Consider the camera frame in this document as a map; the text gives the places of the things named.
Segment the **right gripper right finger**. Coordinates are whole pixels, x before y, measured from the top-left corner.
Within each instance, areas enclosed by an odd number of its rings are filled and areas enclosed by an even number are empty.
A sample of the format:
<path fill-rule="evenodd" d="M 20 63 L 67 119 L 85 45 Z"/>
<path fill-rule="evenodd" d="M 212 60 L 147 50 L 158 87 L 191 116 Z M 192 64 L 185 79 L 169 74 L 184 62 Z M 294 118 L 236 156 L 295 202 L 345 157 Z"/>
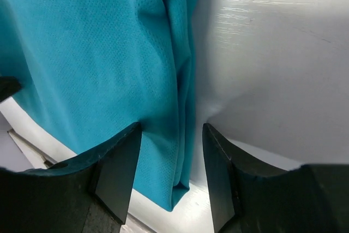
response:
<path fill-rule="evenodd" d="M 202 129 L 215 232 L 348 232 L 348 165 L 286 171 Z"/>

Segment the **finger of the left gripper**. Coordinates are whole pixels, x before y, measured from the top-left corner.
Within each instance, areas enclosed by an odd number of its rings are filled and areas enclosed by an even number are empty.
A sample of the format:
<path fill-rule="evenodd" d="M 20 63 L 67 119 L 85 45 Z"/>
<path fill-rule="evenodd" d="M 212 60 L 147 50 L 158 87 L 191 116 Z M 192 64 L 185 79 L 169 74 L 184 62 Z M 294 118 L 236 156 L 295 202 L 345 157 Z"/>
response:
<path fill-rule="evenodd" d="M 13 76 L 0 77 L 0 102 L 2 103 L 22 88 L 18 79 Z"/>

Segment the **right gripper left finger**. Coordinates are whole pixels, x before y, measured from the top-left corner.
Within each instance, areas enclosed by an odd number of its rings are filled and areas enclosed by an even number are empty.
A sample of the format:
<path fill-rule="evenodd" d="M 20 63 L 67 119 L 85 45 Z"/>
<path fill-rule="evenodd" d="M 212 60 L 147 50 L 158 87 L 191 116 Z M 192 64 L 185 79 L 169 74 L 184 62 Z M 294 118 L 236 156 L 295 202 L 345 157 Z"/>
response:
<path fill-rule="evenodd" d="M 1 232 L 119 232 L 142 138 L 135 122 L 48 169 L 1 168 Z"/>

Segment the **dark teal t shirt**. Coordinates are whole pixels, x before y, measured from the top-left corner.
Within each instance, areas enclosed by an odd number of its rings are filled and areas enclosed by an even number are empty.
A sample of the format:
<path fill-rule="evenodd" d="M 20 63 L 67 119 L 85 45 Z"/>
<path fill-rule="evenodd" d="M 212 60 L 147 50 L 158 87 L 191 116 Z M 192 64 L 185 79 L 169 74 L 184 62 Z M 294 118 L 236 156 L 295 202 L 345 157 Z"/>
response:
<path fill-rule="evenodd" d="M 133 122 L 134 188 L 167 211 L 189 190 L 197 0 L 1 0 L 1 75 L 26 113 L 75 153 Z"/>

